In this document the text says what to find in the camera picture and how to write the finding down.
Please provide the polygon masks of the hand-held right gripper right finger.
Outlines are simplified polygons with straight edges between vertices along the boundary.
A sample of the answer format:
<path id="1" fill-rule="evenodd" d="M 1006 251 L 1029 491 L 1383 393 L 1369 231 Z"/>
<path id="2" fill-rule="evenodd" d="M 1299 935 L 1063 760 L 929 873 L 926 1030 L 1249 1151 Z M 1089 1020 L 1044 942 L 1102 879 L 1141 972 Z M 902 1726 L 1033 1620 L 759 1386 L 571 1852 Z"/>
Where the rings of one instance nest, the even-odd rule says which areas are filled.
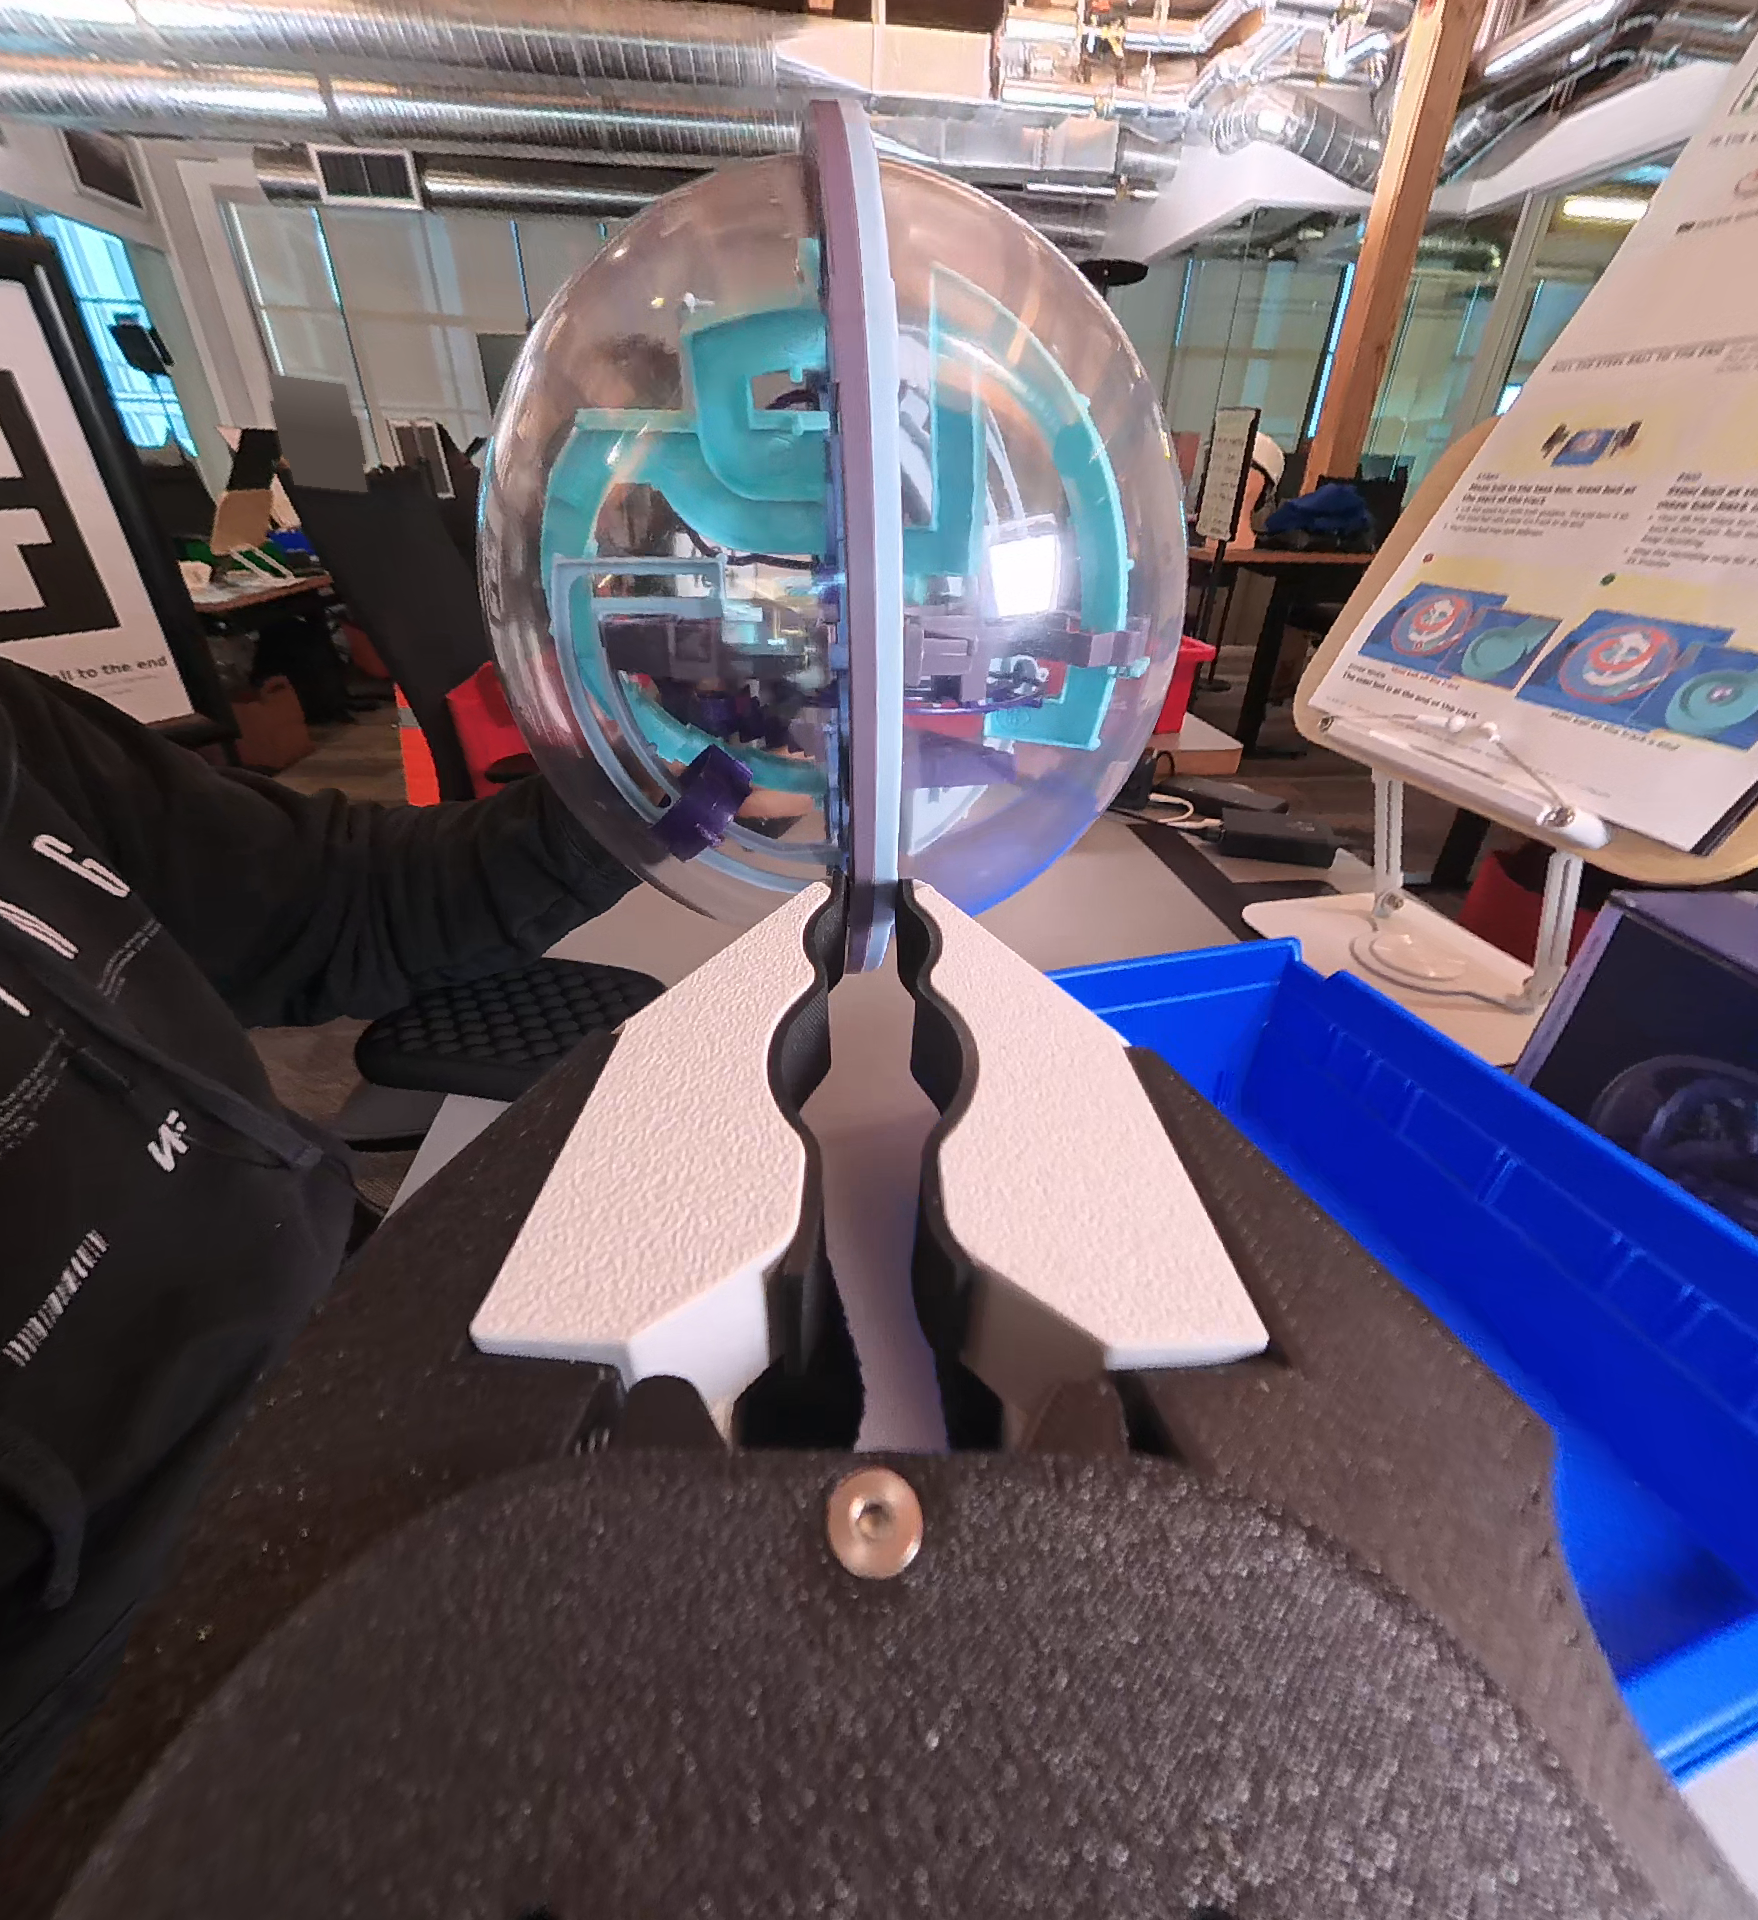
<path id="1" fill-rule="evenodd" d="M 934 887 L 895 898 L 919 1155 L 912 1301 L 1008 1419 L 1059 1386 L 1265 1353 L 1270 1336 L 1141 1059 Z"/>

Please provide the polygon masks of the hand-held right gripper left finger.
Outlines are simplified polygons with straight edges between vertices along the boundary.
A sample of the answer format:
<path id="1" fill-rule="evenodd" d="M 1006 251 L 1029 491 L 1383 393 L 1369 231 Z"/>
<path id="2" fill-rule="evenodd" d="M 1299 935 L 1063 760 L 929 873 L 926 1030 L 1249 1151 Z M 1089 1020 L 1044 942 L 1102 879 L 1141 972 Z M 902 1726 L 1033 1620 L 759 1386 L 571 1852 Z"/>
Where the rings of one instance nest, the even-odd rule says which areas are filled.
<path id="1" fill-rule="evenodd" d="M 840 885 L 809 885 L 566 1071 L 581 1103 L 474 1345 L 681 1380 L 723 1431 L 844 1435 L 818 1139 Z"/>

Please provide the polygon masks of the blue plastic bin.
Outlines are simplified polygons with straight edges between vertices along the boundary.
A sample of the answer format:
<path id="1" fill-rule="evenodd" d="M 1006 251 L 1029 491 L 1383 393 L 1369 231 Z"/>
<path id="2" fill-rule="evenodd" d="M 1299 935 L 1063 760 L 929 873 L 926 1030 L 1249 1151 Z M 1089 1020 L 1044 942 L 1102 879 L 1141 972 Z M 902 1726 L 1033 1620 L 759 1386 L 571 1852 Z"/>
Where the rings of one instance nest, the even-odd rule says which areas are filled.
<path id="1" fill-rule="evenodd" d="M 1758 1238 L 1288 942 L 1057 971 L 1556 1435 L 1572 1583 L 1657 1761 L 1758 1740 Z"/>

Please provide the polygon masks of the clear plastic maze ball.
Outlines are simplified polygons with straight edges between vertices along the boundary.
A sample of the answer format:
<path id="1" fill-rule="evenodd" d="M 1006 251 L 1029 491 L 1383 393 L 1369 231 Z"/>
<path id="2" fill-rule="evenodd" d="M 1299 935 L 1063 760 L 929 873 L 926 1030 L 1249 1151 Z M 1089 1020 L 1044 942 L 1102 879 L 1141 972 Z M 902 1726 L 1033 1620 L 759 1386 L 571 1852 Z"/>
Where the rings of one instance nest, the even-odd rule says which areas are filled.
<path id="1" fill-rule="evenodd" d="M 480 575 L 521 736 L 598 844 L 731 924 L 840 882 L 870 971 L 900 881 L 980 915 L 1132 775 L 1181 477 L 1086 272 L 829 98 L 548 303 Z"/>

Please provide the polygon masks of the black mesh pad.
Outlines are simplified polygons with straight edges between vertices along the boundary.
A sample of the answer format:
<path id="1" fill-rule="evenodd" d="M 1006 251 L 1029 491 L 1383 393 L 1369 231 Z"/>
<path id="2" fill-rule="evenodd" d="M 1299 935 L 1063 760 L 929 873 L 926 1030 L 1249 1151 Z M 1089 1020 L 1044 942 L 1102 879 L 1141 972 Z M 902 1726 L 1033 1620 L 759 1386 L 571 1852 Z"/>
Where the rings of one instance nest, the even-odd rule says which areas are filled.
<path id="1" fill-rule="evenodd" d="M 387 1091 L 512 1103 L 665 991 L 643 971 L 542 957 L 420 991 L 363 1026 L 355 1066 Z"/>

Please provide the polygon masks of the instruction sheet on stand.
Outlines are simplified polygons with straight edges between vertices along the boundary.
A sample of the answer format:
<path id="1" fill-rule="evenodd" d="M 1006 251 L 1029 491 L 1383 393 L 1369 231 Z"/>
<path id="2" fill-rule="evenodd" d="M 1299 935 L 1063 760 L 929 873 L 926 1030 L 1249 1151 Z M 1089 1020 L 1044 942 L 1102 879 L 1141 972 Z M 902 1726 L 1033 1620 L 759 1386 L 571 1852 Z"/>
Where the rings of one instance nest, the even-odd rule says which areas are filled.
<path id="1" fill-rule="evenodd" d="M 1370 774 L 1370 892 L 1265 927 L 1509 1056 L 1567 969 L 1584 873 L 1758 871 L 1758 402 L 1633 426 L 1479 429 L 1294 698 L 1299 733 Z M 1411 895 L 1414 792 L 1546 850 L 1522 957 Z"/>

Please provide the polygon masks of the red chair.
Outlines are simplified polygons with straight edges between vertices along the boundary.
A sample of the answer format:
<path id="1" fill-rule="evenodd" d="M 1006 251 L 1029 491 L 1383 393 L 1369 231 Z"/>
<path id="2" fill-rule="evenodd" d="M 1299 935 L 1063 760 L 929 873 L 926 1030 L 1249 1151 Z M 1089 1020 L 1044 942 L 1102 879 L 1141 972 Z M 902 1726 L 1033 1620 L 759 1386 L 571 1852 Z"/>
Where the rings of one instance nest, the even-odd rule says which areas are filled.
<path id="1" fill-rule="evenodd" d="M 420 727 L 401 691 L 393 696 L 393 715 L 401 745 L 404 798 L 411 805 L 486 798 L 537 771 L 529 743 L 512 715 L 493 661 L 485 661 L 473 676 L 452 685 L 442 710 L 436 713 L 436 736 L 440 745 L 447 745 L 449 774 L 440 771 L 432 736 Z"/>

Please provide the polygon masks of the person's black sweatshirt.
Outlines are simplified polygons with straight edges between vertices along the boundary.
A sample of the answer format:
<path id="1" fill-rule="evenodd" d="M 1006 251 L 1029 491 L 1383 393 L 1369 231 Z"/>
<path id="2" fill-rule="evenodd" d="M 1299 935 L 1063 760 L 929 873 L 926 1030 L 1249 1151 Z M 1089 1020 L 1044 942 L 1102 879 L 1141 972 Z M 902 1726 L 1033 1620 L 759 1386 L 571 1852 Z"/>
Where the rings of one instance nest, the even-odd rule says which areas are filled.
<path id="1" fill-rule="evenodd" d="M 0 1823 L 109 1683 L 357 1194 L 70 824 L 0 840 Z"/>

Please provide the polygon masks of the dark blue cardboard box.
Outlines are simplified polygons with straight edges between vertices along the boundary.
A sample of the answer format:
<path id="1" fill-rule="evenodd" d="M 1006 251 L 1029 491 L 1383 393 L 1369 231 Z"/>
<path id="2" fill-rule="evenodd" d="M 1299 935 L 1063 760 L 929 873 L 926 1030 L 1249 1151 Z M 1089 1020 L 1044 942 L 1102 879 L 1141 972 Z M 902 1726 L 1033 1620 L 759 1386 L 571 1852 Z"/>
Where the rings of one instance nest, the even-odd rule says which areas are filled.
<path id="1" fill-rule="evenodd" d="M 1617 892 L 1511 1072 L 1758 1238 L 1758 890 Z"/>

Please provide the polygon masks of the printed instruction sheet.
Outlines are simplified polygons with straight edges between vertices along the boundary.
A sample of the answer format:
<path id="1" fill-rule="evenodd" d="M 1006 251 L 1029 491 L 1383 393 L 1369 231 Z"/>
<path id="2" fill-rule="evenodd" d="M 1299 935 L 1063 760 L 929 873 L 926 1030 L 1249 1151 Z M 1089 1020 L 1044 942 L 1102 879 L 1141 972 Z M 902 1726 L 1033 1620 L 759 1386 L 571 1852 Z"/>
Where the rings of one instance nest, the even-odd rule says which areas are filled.
<path id="1" fill-rule="evenodd" d="M 1580 851 L 1758 805 L 1758 34 L 1299 729 Z"/>

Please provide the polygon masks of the black framed tag sign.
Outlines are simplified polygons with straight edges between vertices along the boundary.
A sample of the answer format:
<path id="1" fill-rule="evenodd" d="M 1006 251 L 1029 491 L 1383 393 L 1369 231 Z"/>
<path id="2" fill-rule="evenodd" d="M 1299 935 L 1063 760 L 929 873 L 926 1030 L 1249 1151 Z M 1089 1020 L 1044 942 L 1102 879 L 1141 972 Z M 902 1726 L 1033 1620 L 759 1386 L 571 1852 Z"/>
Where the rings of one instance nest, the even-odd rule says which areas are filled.
<path id="1" fill-rule="evenodd" d="M 48 241 L 1 231 L 0 656 L 184 746 L 235 739 L 67 277 Z"/>

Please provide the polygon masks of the silver ceiling duct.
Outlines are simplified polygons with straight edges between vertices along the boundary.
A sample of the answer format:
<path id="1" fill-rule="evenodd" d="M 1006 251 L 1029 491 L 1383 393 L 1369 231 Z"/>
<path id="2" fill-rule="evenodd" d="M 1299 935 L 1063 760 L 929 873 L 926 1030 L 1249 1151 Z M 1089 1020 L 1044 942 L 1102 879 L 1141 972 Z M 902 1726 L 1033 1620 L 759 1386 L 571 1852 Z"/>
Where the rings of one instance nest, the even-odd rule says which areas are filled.
<path id="1" fill-rule="evenodd" d="M 1288 4 L 0 4 L 0 124 L 143 138 L 728 158 L 849 98 L 1173 141 Z"/>

